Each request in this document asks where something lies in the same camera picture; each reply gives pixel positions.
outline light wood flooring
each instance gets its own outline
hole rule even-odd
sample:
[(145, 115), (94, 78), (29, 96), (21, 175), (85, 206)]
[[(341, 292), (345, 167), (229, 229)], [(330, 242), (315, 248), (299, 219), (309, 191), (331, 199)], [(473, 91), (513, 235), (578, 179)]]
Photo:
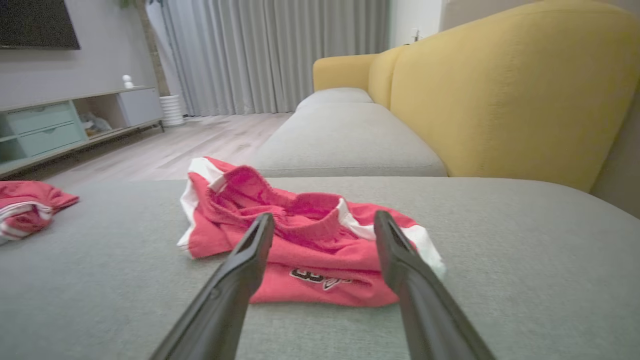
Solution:
[(234, 165), (249, 157), (291, 113), (191, 118), (180, 127), (150, 129), (18, 175), (65, 189), (98, 181), (186, 179), (192, 158), (211, 156)]

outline black television screen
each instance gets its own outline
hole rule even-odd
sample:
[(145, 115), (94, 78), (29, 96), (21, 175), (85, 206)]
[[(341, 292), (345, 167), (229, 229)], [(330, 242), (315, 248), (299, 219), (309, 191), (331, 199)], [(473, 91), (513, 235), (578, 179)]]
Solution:
[(0, 49), (80, 49), (65, 0), (0, 0)]

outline white figurine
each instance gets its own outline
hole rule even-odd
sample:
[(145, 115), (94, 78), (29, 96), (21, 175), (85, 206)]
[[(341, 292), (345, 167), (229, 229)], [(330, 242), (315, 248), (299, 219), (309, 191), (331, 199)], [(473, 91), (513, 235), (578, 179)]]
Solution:
[(122, 76), (122, 81), (124, 81), (124, 88), (125, 89), (130, 89), (130, 88), (134, 87), (133, 83), (131, 82), (131, 77), (129, 75)]

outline white plant pot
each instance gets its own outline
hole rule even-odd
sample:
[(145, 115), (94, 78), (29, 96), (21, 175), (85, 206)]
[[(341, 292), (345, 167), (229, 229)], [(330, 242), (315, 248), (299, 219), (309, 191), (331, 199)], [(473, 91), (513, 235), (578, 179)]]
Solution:
[(160, 96), (160, 106), (162, 106), (162, 111), (164, 112), (162, 126), (173, 127), (184, 125), (179, 99), (180, 95)]

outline red and white garment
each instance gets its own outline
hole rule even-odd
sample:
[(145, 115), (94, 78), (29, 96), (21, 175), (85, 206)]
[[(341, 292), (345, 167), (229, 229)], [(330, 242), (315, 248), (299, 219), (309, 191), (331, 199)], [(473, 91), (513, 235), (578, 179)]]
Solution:
[(380, 209), (391, 213), (436, 274), (444, 274), (427, 231), (409, 217), (374, 204), (348, 202), (340, 195), (274, 189), (252, 167), (193, 159), (180, 201), (191, 225), (178, 246), (194, 258), (231, 251), (258, 215), (273, 214), (273, 244), (252, 303), (384, 306), (397, 302), (380, 273), (373, 231)]
[(0, 181), (0, 245), (42, 230), (78, 197), (40, 181)]

